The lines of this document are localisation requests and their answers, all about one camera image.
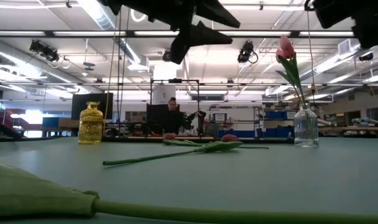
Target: black monitor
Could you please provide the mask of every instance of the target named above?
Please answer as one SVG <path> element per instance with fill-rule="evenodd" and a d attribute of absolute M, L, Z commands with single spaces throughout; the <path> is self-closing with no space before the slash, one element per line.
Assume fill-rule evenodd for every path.
<path fill-rule="evenodd" d="M 71 104 L 71 119 L 80 119 L 80 113 L 87 109 L 87 102 L 99 102 L 98 110 L 102 111 L 103 116 L 106 112 L 106 101 L 109 95 L 108 113 L 106 119 L 113 118 L 113 93 L 90 93 L 90 94 L 74 94 Z"/>
<path fill-rule="evenodd" d="M 147 127 L 156 134 L 175 133 L 178 134 L 179 127 L 183 125 L 185 114 L 176 111 L 169 111 L 167 105 L 147 105 L 146 123 Z"/>

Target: ceiling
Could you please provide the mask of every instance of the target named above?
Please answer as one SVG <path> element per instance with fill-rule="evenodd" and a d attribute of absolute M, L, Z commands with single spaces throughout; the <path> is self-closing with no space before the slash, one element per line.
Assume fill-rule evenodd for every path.
<path fill-rule="evenodd" d="M 220 0 L 222 4 L 259 4 L 255 0 Z M 258 9 L 232 9 L 229 10 L 241 22 L 240 30 L 307 30 L 308 15 L 304 11 L 289 11 L 289 6 L 302 6 L 304 0 L 263 0 L 265 5 L 286 5 L 284 10 L 263 10 Z M 55 6 L 63 5 L 62 0 L 0 0 L 3 6 Z M 148 22 L 146 19 L 135 22 L 130 16 L 128 8 L 121 11 L 122 30 L 169 30 L 169 26 L 162 22 Z M 195 17 L 193 23 L 202 21 L 206 26 L 216 30 L 229 30 L 227 27 L 207 19 Z M 353 22 L 346 19 L 336 24 L 331 30 L 350 30 Z M 318 19 L 314 13 L 309 13 L 310 30 L 322 30 Z M 91 18 L 82 7 L 55 7 L 48 9 L 6 9 L 0 8 L 0 30 L 100 30 L 97 23 Z M 47 62 L 40 56 L 29 51 L 33 38 L 15 37 L 0 38 L 0 44 L 10 47 L 12 50 L 6 54 L 24 57 L 26 54 L 30 63 L 38 63 L 38 67 L 46 66 Z M 60 74 L 73 82 L 93 83 L 97 78 L 102 78 L 108 82 L 111 74 L 111 82 L 117 82 L 118 75 L 124 76 L 126 83 L 149 82 L 151 72 L 135 72 L 127 69 L 129 62 L 120 60 L 118 70 L 118 47 L 112 39 L 88 39 L 88 49 L 86 50 L 86 39 L 58 39 L 58 38 L 38 38 L 42 43 L 58 49 L 61 56 L 65 56 L 71 62 L 68 68 L 50 68 L 48 72 Z M 162 63 L 161 56 L 164 50 L 168 49 L 173 38 L 130 38 L 127 43 L 137 55 L 148 56 L 151 66 Z M 259 61 L 252 65 L 241 67 L 237 62 L 239 49 L 245 41 L 251 40 L 259 53 Z M 337 54 L 337 45 L 344 39 L 311 39 L 311 50 L 308 39 L 293 39 L 293 46 L 297 51 L 298 62 L 301 71 L 309 70 L 311 61 L 314 66 L 324 62 L 327 58 Z M 234 38 L 231 45 L 207 45 L 192 47 L 188 52 L 187 66 L 189 73 L 187 78 L 200 80 L 201 82 L 220 83 L 227 79 L 235 82 L 285 82 L 275 70 L 282 70 L 282 66 L 275 62 L 275 52 L 279 48 L 279 39 L 243 39 Z M 378 52 L 374 61 L 378 61 Z M 84 70 L 84 61 L 94 63 L 94 71 Z M 328 79 L 333 79 L 352 72 L 358 68 L 370 65 L 370 62 L 359 62 L 356 65 L 354 60 L 347 60 L 342 64 L 324 71 L 318 75 L 319 83 L 327 83 Z M 183 69 L 177 72 L 178 78 L 185 78 Z M 107 86 L 95 87 L 105 91 Z M 124 87 L 125 90 L 146 90 L 148 86 L 130 85 Z M 226 90 L 226 86 L 205 86 L 207 90 Z M 265 90 L 267 86 L 249 86 L 249 90 Z"/>

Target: wall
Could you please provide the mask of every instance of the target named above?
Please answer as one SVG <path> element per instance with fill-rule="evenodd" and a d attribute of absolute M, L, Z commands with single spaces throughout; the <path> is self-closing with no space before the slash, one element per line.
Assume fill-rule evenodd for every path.
<path fill-rule="evenodd" d="M 330 103 L 322 107 L 324 114 L 335 114 L 350 111 L 361 111 L 362 118 L 367 116 L 367 109 L 378 107 L 378 95 L 371 96 L 369 92 L 356 92 L 355 99 L 349 101 L 348 95 L 335 100 L 335 103 Z"/>

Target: glass vase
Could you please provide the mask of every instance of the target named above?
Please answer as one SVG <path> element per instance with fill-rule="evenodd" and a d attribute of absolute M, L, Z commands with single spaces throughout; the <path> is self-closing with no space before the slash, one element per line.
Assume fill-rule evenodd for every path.
<path fill-rule="evenodd" d="M 294 116 L 295 145 L 299 147 L 318 147 L 318 117 L 310 109 L 300 108 Z"/>
<path fill-rule="evenodd" d="M 87 102 L 87 109 L 80 113 L 79 144 L 99 144 L 103 133 L 103 113 L 98 102 Z"/>

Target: person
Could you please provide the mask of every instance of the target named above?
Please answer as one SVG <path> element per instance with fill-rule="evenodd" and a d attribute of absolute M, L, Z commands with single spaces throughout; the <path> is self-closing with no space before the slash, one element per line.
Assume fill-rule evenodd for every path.
<path fill-rule="evenodd" d="M 175 97 L 171 97 L 171 99 L 168 101 L 168 110 L 176 111 L 177 108 L 177 99 Z"/>

